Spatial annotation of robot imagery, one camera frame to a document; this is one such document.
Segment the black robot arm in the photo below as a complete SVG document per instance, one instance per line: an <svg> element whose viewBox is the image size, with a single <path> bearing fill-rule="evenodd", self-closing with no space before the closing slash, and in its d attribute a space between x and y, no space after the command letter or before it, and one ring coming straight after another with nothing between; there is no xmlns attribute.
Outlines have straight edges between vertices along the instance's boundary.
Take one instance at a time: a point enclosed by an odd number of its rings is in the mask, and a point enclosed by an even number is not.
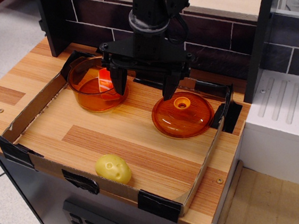
<svg viewBox="0 0 299 224"><path fill-rule="evenodd" d="M163 98L172 98L180 81L189 76L195 58L181 48L189 33L180 15L186 7L189 0L133 0L128 16L133 35L99 47L102 65L118 94L125 93L131 70L147 81L162 79Z"/></svg>

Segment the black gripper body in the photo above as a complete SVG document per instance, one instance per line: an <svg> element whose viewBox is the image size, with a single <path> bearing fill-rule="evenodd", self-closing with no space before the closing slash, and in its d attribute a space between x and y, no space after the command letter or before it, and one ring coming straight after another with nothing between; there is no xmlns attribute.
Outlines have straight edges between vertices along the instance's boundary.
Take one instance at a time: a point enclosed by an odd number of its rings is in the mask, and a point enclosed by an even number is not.
<svg viewBox="0 0 299 224"><path fill-rule="evenodd" d="M144 74L188 73L195 56L159 35L133 34L99 46L108 69L125 69Z"/></svg>

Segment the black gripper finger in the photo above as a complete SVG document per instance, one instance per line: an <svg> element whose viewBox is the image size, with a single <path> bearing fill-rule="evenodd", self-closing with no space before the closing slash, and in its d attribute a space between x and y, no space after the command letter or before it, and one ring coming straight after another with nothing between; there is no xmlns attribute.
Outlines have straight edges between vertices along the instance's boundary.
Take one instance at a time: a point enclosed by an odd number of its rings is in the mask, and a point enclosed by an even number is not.
<svg viewBox="0 0 299 224"><path fill-rule="evenodd" d="M183 80L183 78L184 78L184 73L179 71L165 74L163 87L162 87L163 88L162 94L165 101L172 98L176 89L179 86L179 82Z"/></svg>
<svg viewBox="0 0 299 224"><path fill-rule="evenodd" d="M123 96L127 83L127 70L119 67L110 67L110 76L115 91Z"/></svg>

